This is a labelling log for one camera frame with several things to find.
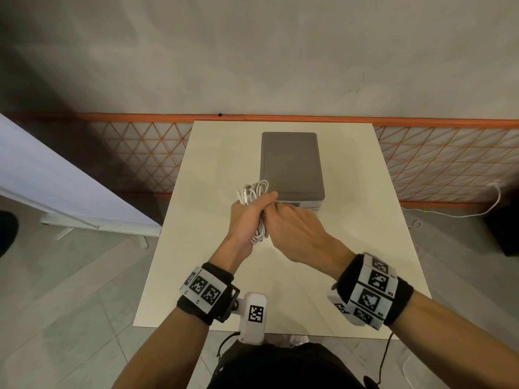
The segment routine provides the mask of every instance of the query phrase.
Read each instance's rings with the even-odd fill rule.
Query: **gray lid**
[[[313,132],[263,132],[260,180],[280,201],[322,201],[324,184],[317,135]]]

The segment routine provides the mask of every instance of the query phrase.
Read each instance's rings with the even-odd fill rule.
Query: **qr code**
[[[373,258],[373,267],[379,269],[381,272],[384,272],[386,274],[388,274],[389,272],[388,266],[383,261],[377,258]]]
[[[346,311],[346,307],[344,307],[341,303],[334,303],[334,305],[339,309],[341,313],[349,314],[349,312]]]
[[[213,287],[211,284],[205,289],[204,293],[201,295],[201,298],[208,302],[210,305],[213,305],[214,302],[218,299],[220,295],[220,290]]]
[[[263,307],[251,306],[249,309],[249,321],[251,322],[263,322]]]
[[[184,285],[187,285],[191,282],[191,280],[193,279],[193,277],[196,276],[196,272],[193,272],[189,275],[189,277],[187,278],[186,281],[184,281]]]
[[[377,272],[376,270],[372,270],[370,274],[370,279],[367,281],[369,285],[373,288],[381,290],[382,292],[386,291],[388,286],[389,277],[386,275]]]
[[[192,284],[189,286],[189,288],[192,289],[195,294],[200,294],[200,292],[202,292],[207,283],[208,281],[206,279],[197,276],[195,280],[192,282]]]
[[[360,298],[357,301],[357,303],[361,307],[366,307],[368,310],[375,312],[379,301],[380,301],[379,295],[374,294],[373,292],[364,288],[360,294]]]
[[[370,314],[362,311],[360,308],[357,307],[355,307],[354,316],[356,316],[361,321],[366,322],[368,325],[373,320],[373,317]]]

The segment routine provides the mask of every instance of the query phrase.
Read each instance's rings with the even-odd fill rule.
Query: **gray wall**
[[[0,0],[0,110],[519,118],[519,0]]]

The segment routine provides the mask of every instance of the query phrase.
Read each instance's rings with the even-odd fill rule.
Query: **wristband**
[[[328,291],[328,299],[354,325],[379,330],[398,318],[412,292],[413,287],[386,262],[358,254]]]
[[[231,282],[234,276],[209,262],[196,267],[184,282],[177,307],[187,314],[195,315],[206,324],[213,320],[224,322],[240,290]]]

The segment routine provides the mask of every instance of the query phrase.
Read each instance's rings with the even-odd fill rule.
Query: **shoe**
[[[308,336],[296,336],[295,334],[290,336],[290,348],[300,346],[301,344],[309,343]]]

